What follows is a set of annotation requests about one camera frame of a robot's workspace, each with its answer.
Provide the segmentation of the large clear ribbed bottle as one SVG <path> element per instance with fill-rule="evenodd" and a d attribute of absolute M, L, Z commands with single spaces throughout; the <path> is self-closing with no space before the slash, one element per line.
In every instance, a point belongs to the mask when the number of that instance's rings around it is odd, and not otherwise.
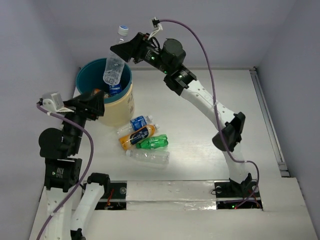
<path fill-rule="evenodd" d="M 114 44 L 117 45 L 126 42 L 128 33 L 129 28 L 125 25 L 120 25 L 118 27 L 118 32 Z M 105 70 L 102 77 L 103 81 L 111 86 L 119 84 L 124 65 L 125 62 L 110 50 L 106 58 Z"/>

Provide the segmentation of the blue label clear bottle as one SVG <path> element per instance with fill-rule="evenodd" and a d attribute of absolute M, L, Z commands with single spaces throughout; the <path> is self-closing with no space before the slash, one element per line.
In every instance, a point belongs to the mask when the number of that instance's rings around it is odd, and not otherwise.
<path fill-rule="evenodd" d="M 117 94 L 121 93 L 122 92 L 122 85 L 119 83 L 119 84 L 116 84 L 116 85 L 109 85 L 108 86 L 108 94 L 113 97 L 113 96 L 116 96 Z"/>

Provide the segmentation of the green plastic bottle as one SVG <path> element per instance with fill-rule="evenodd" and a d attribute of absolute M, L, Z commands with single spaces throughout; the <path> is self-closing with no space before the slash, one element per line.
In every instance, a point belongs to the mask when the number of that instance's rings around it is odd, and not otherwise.
<path fill-rule="evenodd" d="M 169 144 L 168 137 L 166 134 L 161 134 L 159 136 L 152 136 L 142 140 L 136 144 L 137 149 L 147 149 L 153 150 L 158 148 L 164 148 Z"/>

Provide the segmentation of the clear bottle white cap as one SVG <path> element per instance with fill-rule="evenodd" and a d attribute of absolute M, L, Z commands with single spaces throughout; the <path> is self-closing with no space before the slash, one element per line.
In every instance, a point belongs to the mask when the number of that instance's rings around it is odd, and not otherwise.
<path fill-rule="evenodd" d="M 147 149 L 129 149 L 125 155 L 143 167 L 163 169 L 169 165 L 170 153 Z"/>

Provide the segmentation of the orange label tea bottle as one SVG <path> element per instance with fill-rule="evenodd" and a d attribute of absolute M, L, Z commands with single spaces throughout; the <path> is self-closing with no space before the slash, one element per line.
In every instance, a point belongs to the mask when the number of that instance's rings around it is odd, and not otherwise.
<path fill-rule="evenodd" d="M 103 92 L 103 98 L 104 98 L 104 99 L 107 99 L 107 98 L 110 97 L 110 95 L 109 95 L 108 92 L 102 91 L 101 89 L 98 89 L 98 88 L 95 88 L 95 89 L 92 91 L 92 94 L 93 94 L 93 95 L 96 95 L 96 94 L 98 94 L 98 93 L 100 93 L 100 92 Z"/>

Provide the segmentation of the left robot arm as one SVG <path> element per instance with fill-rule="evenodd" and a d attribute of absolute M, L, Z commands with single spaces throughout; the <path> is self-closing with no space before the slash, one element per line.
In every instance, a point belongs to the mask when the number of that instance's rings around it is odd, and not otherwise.
<path fill-rule="evenodd" d="M 87 121 L 104 115 L 104 92 L 94 90 L 70 100 L 60 93 L 44 94 L 36 107 L 61 120 L 60 128 L 47 128 L 39 138 L 40 156 L 45 161 L 44 192 L 47 219 L 38 240 L 84 240 L 96 205 L 111 192 L 108 174 L 88 176 L 84 193 L 75 210 L 74 194 L 89 171 L 94 155 L 92 136 L 85 129 Z"/>

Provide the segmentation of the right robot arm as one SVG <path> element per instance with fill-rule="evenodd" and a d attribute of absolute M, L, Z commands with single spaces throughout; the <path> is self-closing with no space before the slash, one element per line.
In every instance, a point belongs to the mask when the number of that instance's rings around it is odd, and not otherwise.
<path fill-rule="evenodd" d="M 250 197 L 256 183 L 253 182 L 242 153 L 241 134 L 246 116 L 218 102 L 184 66 L 186 52 L 182 44 L 168 38 L 162 47 L 156 47 L 153 38 L 139 32 L 132 40 L 117 43 L 110 50 L 127 63 L 130 60 L 135 64 L 144 61 L 165 73 L 167 87 L 193 104 L 213 123 L 218 132 L 212 138 L 212 143 L 222 151 L 229 171 L 227 191 L 238 198 Z"/>

